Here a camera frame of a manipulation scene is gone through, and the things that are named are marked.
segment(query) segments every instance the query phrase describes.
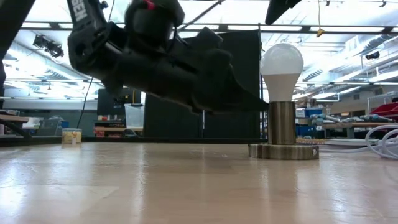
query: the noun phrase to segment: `brass lamp base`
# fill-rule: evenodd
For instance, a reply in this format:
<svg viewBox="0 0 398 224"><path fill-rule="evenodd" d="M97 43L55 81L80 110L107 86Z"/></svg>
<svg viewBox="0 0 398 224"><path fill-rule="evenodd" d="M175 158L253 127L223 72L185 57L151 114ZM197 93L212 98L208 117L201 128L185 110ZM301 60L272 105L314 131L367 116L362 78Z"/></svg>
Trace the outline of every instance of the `brass lamp base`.
<svg viewBox="0 0 398 224"><path fill-rule="evenodd" d="M261 159L309 160L319 159L319 147L316 145L249 145L249 156Z"/></svg>

